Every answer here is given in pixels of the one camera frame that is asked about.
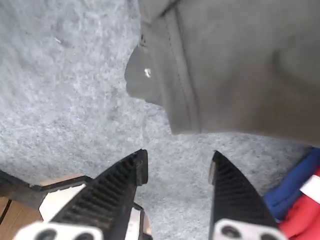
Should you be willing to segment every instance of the gray fabric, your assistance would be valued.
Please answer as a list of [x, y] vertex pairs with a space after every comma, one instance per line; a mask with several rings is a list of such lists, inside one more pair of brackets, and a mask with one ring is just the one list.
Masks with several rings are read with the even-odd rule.
[[319, 1], [142, 0], [140, 9], [159, 2], [163, 12], [141, 25], [173, 133], [320, 146]]
[[0, 169], [31, 183], [95, 177], [147, 149], [149, 183], [136, 200], [155, 239], [203, 240], [215, 149], [264, 193], [309, 148], [245, 134], [173, 136], [161, 107], [126, 93], [139, 26], [126, 0], [0, 1]]

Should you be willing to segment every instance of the white tag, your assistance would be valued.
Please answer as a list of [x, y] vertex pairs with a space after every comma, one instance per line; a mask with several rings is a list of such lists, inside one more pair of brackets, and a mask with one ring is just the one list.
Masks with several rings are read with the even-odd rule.
[[320, 177], [312, 175], [308, 181], [300, 188], [300, 191], [312, 200], [320, 204]]
[[128, 223], [128, 228], [126, 229], [125, 239], [124, 240], [138, 240], [140, 233], [140, 214], [141, 211], [131, 209], [130, 219]]

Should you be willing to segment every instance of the gray carpet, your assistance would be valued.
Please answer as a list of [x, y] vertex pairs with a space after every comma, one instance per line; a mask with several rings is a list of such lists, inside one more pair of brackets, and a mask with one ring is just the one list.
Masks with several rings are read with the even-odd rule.
[[131, 0], [0, 0], [0, 169], [31, 183], [95, 177], [147, 149], [149, 183], [136, 201], [155, 239], [206, 239], [215, 149], [264, 193], [309, 148], [245, 134], [171, 135], [160, 107], [126, 93], [138, 39]]

